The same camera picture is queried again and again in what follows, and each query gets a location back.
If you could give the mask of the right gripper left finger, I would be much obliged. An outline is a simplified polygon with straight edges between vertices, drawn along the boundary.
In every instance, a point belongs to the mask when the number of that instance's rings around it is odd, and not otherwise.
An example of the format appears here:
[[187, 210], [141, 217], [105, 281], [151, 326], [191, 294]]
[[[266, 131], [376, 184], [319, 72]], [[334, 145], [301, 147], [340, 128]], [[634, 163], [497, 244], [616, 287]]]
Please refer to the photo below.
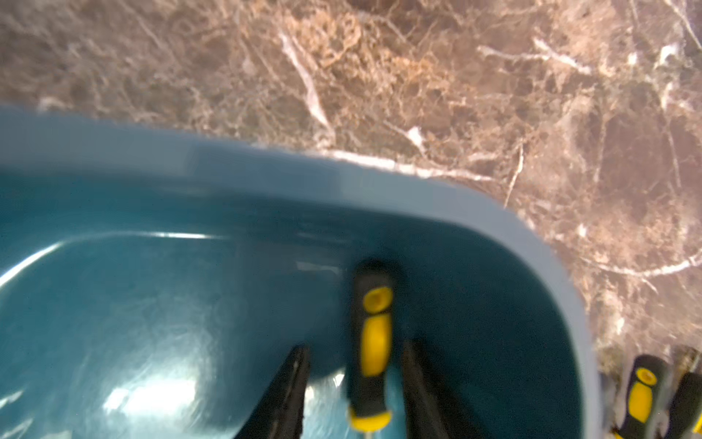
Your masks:
[[310, 369], [309, 347], [295, 346], [235, 439], [301, 438]]

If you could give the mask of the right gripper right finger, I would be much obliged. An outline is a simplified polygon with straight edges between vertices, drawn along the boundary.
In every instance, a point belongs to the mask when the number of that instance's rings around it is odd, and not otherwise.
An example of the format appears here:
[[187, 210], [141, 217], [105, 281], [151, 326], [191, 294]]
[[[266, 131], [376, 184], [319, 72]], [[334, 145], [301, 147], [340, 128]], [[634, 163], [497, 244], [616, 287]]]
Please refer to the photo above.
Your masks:
[[444, 383], [418, 341], [406, 340], [401, 355], [407, 438], [482, 438], [470, 411]]

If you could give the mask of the teal plastic storage box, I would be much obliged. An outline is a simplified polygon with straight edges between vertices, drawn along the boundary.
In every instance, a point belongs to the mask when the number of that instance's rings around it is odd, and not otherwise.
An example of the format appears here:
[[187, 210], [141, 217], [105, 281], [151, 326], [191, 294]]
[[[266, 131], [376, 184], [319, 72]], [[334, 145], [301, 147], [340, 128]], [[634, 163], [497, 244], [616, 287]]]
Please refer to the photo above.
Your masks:
[[483, 194], [3, 106], [1, 435], [232, 438], [303, 345], [303, 436], [351, 438], [352, 279], [368, 260], [396, 280], [381, 437], [404, 437], [413, 338], [487, 436], [599, 435], [579, 295]]

